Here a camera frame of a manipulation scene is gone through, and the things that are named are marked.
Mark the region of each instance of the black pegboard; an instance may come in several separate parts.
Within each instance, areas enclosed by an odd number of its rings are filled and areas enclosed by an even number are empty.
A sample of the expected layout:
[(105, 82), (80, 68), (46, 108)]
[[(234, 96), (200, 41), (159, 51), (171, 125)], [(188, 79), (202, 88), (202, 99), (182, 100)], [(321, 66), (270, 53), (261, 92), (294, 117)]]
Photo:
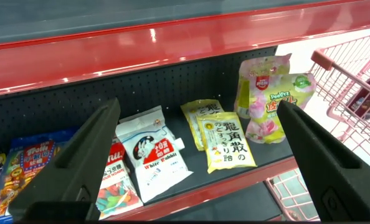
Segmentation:
[(117, 97), (121, 118), (161, 105), (178, 110), (192, 100), (236, 94), (240, 63), (275, 55), (276, 47), (205, 58), (124, 75), (0, 96), (0, 148), (12, 138), (80, 126)]

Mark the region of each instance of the red shelf edge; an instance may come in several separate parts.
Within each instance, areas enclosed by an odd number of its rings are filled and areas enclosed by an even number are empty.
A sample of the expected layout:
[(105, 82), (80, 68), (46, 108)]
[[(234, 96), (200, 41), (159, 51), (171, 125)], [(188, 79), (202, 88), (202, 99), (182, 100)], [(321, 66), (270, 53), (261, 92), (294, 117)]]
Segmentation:
[(370, 0), (337, 0), (0, 45), (0, 95), (367, 28)]
[(74, 40), (74, 39), (81, 39), (87, 37), (96, 37), (100, 35), (108, 35), (108, 34), (116, 34), (119, 32), (129, 32), (133, 30), (140, 30), (140, 29), (152, 29), (162, 26), (170, 26), (170, 25), (180, 25), (183, 23), (188, 22), (199, 22), (205, 20), (212, 20), (212, 19), (222, 19), (222, 18), (231, 18), (237, 16), (252, 16), (252, 15), (259, 15), (259, 14), (267, 14), (272, 12), (280, 12), (280, 11), (289, 11), (295, 9), (306, 9), (309, 7), (319, 7), (319, 6), (328, 6), (332, 4), (342, 4), (342, 3), (349, 3), (349, 2), (356, 2), (356, 1), (363, 1), (363, 0), (331, 0), (331, 1), (324, 1), (324, 2), (313, 2), (313, 3), (305, 3), (305, 4), (297, 4), (292, 6), (283, 6), (283, 7), (273, 7), (269, 9), (258, 9), (252, 11), (244, 11), (244, 12), (233, 12), (228, 14), (221, 14), (216, 16), (202, 16), (202, 17), (195, 17), (189, 19), (181, 19), (178, 21), (167, 21), (167, 22), (157, 22), (152, 24), (142, 24), (137, 26), (130, 26), (130, 27), (119, 27), (119, 28), (112, 28), (112, 29), (105, 29), (105, 30), (95, 30), (90, 32), (83, 32), (79, 34), (69, 34), (69, 35), (60, 35), (55, 37), (46, 37), (41, 39), (31, 39), (31, 40), (22, 40), (16, 42), (5, 42), (0, 43), (0, 50), (2, 49), (10, 49), (14, 47), (26, 47), (31, 45), (37, 44), (48, 44), (52, 42), (60, 42), (66, 40)]
[(235, 177), (201, 187), (175, 197), (136, 208), (132, 211), (107, 218), (106, 220), (155, 220), (166, 215), (199, 205), (208, 200), (236, 192), (269, 177), (296, 169), (297, 163), (293, 156), (272, 164), (258, 167)]

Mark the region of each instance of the pink flower graphic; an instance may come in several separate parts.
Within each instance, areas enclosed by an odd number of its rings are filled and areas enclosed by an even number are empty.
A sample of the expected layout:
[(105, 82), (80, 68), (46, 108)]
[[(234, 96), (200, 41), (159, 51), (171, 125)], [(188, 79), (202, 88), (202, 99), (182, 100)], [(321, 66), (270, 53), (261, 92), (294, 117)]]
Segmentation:
[(261, 140), (264, 136), (268, 136), (278, 129), (279, 127), (272, 120), (264, 121), (261, 124), (250, 121), (247, 126), (246, 135), (251, 136), (255, 140)]
[(264, 94), (260, 91), (256, 91), (254, 94), (256, 100), (254, 102), (250, 102), (249, 116), (251, 118), (262, 118), (267, 100), (265, 99)]

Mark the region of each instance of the cart handle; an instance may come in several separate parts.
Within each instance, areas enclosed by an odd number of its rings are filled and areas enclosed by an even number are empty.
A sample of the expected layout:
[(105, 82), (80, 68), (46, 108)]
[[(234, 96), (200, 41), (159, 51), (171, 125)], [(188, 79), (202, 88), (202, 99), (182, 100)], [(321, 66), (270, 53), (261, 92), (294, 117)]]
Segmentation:
[(345, 70), (343, 67), (339, 66), (334, 62), (333, 59), (329, 58), (323, 53), (323, 49), (316, 49), (312, 53), (311, 60), (317, 63), (319, 66), (324, 68), (327, 71), (330, 71), (332, 68), (336, 69), (337, 71), (341, 72), (342, 74), (345, 74), (348, 78), (352, 79), (352, 81), (360, 84), (363, 88), (370, 91), (370, 85), (367, 84), (364, 80), (360, 79), (359, 77), (356, 77), (352, 73)]

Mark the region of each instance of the fruit gummy bag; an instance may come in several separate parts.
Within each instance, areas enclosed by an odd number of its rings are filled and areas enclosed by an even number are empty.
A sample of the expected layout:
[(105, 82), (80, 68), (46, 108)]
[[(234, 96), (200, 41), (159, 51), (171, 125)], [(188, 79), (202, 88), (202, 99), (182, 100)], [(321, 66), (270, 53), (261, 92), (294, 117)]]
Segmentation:
[[(235, 112), (240, 118), (249, 119), (249, 91), (250, 77), (256, 76), (257, 72), (261, 75), (280, 75), (289, 74), (290, 57), (292, 54), (284, 56), (268, 56), (245, 60), (240, 64), (239, 81), (235, 100)], [(275, 83), (275, 76), (270, 77), (270, 81)]]
[(286, 136), (277, 116), (281, 100), (304, 109), (316, 89), (310, 73), (250, 77), (249, 116), (246, 137), (257, 143), (280, 143)]

